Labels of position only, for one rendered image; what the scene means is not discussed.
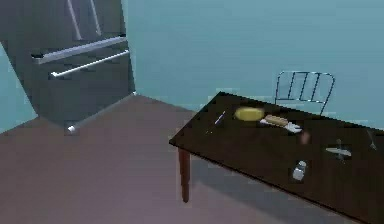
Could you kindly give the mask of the grey steel fridge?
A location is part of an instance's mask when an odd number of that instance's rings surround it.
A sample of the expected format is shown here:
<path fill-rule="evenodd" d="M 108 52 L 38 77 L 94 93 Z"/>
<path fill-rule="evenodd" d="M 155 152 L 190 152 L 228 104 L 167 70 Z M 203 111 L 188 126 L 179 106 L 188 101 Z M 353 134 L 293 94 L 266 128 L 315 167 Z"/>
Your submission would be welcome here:
<path fill-rule="evenodd" d="M 65 129 L 77 126 L 135 91 L 130 53 L 53 77 L 129 50 L 122 0 L 72 0 L 82 36 L 76 39 L 66 0 L 0 0 L 0 42 L 37 114 Z"/>

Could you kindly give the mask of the dark brown wooden table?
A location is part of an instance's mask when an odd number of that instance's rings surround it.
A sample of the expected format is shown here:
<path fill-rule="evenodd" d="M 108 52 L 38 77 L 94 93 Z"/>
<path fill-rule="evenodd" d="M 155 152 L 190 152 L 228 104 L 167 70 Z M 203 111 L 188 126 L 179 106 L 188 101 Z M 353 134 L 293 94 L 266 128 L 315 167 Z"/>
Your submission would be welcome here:
<path fill-rule="evenodd" d="M 236 119 L 235 111 L 243 106 L 299 125 L 309 142 L 301 143 L 298 134 L 281 127 Z M 341 162 L 325 150 L 337 139 L 350 147 L 351 159 Z M 220 92 L 170 144 L 363 224 L 384 224 L 382 130 Z M 292 177 L 299 161 L 307 164 L 301 181 Z"/>

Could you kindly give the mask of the grey flat dish with stem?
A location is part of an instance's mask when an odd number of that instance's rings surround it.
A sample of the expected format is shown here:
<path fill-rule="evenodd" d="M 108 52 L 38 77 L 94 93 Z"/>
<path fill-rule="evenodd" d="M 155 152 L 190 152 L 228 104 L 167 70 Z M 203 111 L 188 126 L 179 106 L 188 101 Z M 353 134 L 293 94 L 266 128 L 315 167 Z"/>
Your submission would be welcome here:
<path fill-rule="evenodd" d="M 325 150 L 329 153 L 334 154 L 335 157 L 341 162 L 345 162 L 346 160 L 352 158 L 352 152 L 350 150 L 350 147 L 344 144 L 341 139 L 336 140 L 335 147 L 326 147 Z"/>

